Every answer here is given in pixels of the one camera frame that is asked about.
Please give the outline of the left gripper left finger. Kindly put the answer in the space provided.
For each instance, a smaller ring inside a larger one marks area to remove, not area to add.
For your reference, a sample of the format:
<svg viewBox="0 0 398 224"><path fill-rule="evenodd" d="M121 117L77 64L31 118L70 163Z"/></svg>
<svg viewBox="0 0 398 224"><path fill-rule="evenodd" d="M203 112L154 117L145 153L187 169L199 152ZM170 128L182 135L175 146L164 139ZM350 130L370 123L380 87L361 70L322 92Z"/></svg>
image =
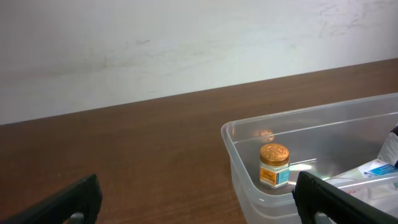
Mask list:
<svg viewBox="0 0 398 224"><path fill-rule="evenodd" d="M91 174L1 223L95 223L102 199L98 177Z"/></svg>

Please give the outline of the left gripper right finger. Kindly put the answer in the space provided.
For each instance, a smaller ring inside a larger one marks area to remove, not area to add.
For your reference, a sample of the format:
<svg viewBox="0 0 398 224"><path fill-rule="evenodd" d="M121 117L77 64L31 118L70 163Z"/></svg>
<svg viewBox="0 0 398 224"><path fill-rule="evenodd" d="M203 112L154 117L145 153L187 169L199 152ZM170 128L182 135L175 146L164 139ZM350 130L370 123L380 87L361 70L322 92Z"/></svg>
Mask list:
<svg viewBox="0 0 398 224"><path fill-rule="evenodd" d="M397 218L301 171L292 191L302 223L397 224Z"/></svg>

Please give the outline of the small gold-lidded jar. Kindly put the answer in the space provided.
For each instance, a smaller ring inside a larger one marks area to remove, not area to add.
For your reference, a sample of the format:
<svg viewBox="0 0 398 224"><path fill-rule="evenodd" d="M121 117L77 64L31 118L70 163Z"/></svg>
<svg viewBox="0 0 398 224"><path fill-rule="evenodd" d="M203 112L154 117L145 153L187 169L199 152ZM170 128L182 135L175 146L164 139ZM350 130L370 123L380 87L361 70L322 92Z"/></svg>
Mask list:
<svg viewBox="0 0 398 224"><path fill-rule="evenodd" d="M259 180L272 188L289 182L289 150L277 143L269 143L260 149Z"/></svg>

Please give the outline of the white Panadol box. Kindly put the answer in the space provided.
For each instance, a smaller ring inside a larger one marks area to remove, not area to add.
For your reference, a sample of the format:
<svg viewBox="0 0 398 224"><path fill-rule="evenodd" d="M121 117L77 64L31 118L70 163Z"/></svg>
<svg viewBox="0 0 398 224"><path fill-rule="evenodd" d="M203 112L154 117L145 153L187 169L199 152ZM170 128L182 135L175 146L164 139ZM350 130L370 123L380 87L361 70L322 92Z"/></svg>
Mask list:
<svg viewBox="0 0 398 224"><path fill-rule="evenodd" d="M391 203L397 200L397 167L379 159L367 162L357 168L326 180L340 187L347 194L372 206Z"/></svg>

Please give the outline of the black bottle white cap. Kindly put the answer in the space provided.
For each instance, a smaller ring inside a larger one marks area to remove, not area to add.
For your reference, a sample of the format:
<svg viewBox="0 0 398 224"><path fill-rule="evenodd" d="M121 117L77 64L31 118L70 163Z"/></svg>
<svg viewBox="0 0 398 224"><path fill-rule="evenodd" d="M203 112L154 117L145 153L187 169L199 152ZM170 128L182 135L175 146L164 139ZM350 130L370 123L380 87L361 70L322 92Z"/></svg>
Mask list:
<svg viewBox="0 0 398 224"><path fill-rule="evenodd" d="M394 167L397 167L398 160L398 137L397 137L398 126L392 129L387 135L384 144L377 156L379 160L382 160Z"/></svg>

